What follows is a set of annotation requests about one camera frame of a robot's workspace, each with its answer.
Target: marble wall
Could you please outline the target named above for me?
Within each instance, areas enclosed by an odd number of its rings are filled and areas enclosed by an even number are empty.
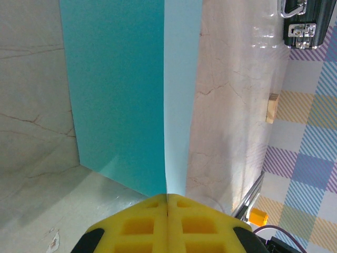
[[[231,214],[260,175],[290,50],[277,1],[203,2],[186,194]]]
[[[2,1],[0,23],[1,251],[70,252],[144,197],[79,164],[58,0]]]

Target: checkered cloth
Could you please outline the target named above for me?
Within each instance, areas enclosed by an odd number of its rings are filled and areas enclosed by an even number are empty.
[[[337,252],[336,10],[320,49],[291,50],[263,170],[257,207],[269,224],[308,252]]]

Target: light blue panel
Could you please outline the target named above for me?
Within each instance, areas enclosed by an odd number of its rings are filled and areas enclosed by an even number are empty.
[[[61,0],[61,15],[81,164],[165,193],[164,0]]]
[[[165,171],[168,193],[185,195],[202,0],[166,0]]]

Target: metal latch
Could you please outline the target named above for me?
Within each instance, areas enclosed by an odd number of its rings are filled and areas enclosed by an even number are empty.
[[[278,3],[281,17],[290,18],[295,15],[303,15],[306,11],[306,1],[307,0],[298,0],[297,6],[287,13],[285,12],[286,0],[279,0]]]
[[[288,37],[296,38],[296,48],[309,48],[310,40],[315,36],[316,24],[291,24],[289,25]]]

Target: black plastic part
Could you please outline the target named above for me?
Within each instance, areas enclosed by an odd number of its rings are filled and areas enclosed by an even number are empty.
[[[296,7],[297,2],[298,0],[287,0],[285,11],[289,12],[291,9]],[[310,39],[309,49],[312,49],[313,46],[322,45],[335,4],[336,0],[308,0],[305,14],[295,15],[284,20],[284,44],[296,48],[296,38],[288,37],[289,25],[315,23],[317,24],[315,36]]]
[[[272,237],[268,242],[267,242],[267,247],[268,248],[273,248],[274,253],[301,253],[300,251],[294,249],[293,247],[289,246],[285,242],[281,241],[280,239],[277,239],[275,237]]]
[[[233,230],[247,253],[269,253],[265,245],[253,232],[241,227],[233,228]]]
[[[82,235],[71,253],[94,253],[103,234],[103,228],[96,228],[88,233],[85,233]]]
[[[265,245],[267,243],[267,240],[260,237],[260,236],[257,236],[259,238],[259,240],[262,242],[263,245]]]

